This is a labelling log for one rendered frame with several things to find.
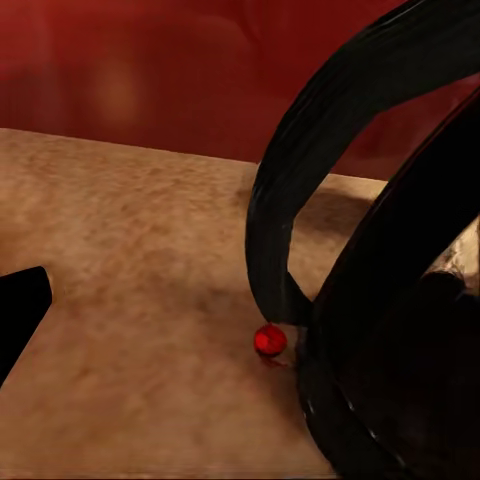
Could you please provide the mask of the electric kettle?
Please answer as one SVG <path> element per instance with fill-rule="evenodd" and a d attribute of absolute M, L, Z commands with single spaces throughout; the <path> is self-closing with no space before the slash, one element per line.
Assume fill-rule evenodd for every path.
<path fill-rule="evenodd" d="M 480 90 L 413 151 L 310 302 L 294 220 L 375 117 L 480 73 L 480 0 L 406 0 L 353 35 L 283 115 L 246 214 L 267 363 L 294 370 L 304 424 L 343 480 L 480 480 L 480 347 L 449 303 L 480 270 Z"/>

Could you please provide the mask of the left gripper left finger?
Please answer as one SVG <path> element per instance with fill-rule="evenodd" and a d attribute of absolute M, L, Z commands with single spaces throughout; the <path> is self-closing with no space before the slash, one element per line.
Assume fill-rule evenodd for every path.
<path fill-rule="evenodd" d="M 41 266 L 0 278 L 0 388 L 52 304 L 49 283 Z"/>

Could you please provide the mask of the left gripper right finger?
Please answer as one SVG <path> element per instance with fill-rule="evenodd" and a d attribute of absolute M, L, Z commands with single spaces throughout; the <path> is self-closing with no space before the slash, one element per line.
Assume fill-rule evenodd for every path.
<path fill-rule="evenodd" d="M 450 284 L 448 300 L 480 347 L 480 270 L 459 265 Z"/>

